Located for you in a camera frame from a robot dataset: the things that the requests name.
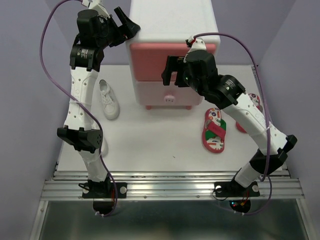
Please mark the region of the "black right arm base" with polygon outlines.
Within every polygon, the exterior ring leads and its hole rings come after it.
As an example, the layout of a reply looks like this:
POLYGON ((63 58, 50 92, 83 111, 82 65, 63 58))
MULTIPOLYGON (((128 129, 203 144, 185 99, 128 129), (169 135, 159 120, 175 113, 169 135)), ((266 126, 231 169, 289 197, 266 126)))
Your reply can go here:
POLYGON ((214 183, 214 193, 216 198, 242 198, 259 197, 260 190, 258 183, 253 181, 249 186, 243 187, 235 180, 216 181, 214 183))

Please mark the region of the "red patterned sandal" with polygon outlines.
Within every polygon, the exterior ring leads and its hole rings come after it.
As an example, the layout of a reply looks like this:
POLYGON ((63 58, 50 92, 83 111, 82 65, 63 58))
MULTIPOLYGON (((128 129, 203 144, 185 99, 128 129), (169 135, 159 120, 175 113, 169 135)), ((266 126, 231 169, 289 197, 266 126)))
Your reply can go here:
POLYGON ((204 115, 202 145, 211 153, 220 154, 225 149, 227 123, 222 119, 222 111, 209 108, 204 115))
MULTIPOLYGON (((257 94, 254 94, 254 93, 249 93, 248 94, 251 101, 253 102, 253 104, 259 109, 259 111, 262 113, 263 112, 263 106, 261 104, 261 100, 260 100, 260 97, 257 95, 257 94)), ((235 123, 235 126, 237 128, 238 131, 240 131, 241 133, 244 133, 246 134, 247 132, 243 129, 243 127, 238 123, 236 122, 235 123)))

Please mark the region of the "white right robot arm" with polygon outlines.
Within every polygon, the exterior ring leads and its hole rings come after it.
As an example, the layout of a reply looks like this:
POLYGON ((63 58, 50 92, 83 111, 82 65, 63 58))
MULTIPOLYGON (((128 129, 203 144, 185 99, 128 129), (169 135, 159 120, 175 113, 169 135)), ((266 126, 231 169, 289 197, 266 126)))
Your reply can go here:
POLYGON ((269 175, 284 164, 297 138, 279 131, 254 105, 234 76, 219 74, 212 53, 196 50, 185 57, 169 55, 161 74, 163 85, 170 84, 173 72, 177 73, 176 86, 190 87, 216 105, 238 122, 258 146, 255 155, 230 182, 233 194, 242 195, 259 176, 269 175))

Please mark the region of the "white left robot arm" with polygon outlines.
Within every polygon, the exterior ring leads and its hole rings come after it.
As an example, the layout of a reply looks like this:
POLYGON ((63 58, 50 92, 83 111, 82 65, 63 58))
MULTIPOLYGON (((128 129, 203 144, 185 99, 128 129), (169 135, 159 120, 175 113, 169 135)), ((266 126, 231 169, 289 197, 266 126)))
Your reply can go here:
POLYGON ((70 52, 71 90, 68 114, 57 136, 73 146, 84 161, 88 181, 95 182, 94 191, 100 197, 111 193, 111 184, 105 181, 108 172, 101 160, 103 131, 94 127, 91 114, 94 86, 98 78, 104 49, 116 47, 136 36, 141 29, 120 7, 114 9, 121 25, 110 15, 96 9, 82 10, 77 14, 78 34, 70 52))

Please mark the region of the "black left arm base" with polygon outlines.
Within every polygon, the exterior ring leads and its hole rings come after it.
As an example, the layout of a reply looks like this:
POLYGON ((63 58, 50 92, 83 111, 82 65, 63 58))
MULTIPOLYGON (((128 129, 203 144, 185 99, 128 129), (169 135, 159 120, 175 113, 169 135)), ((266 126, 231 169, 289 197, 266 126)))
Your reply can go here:
POLYGON ((110 178, 107 178, 105 181, 94 182, 88 180, 84 183, 79 183, 78 186, 82 189, 82 198, 83 199, 126 199, 127 198, 127 183, 126 182, 111 182, 110 178))

